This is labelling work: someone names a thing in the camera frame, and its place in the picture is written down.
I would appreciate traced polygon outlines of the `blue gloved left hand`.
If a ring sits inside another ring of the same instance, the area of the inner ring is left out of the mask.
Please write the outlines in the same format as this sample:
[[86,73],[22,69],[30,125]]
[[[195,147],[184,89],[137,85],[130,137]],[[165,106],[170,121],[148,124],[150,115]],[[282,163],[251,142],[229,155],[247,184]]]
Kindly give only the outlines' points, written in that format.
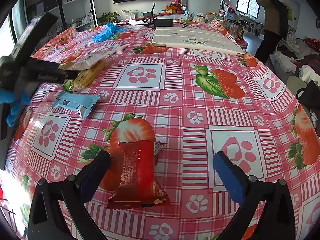
[[26,91],[23,91],[21,96],[15,98],[14,92],[1,89],[1,103],[8,103],[11,105],[9,114],[6,114],[6,123],[9,127],[12,127],[18,117],[18,113],[23,105],[29,105],[30,98]]

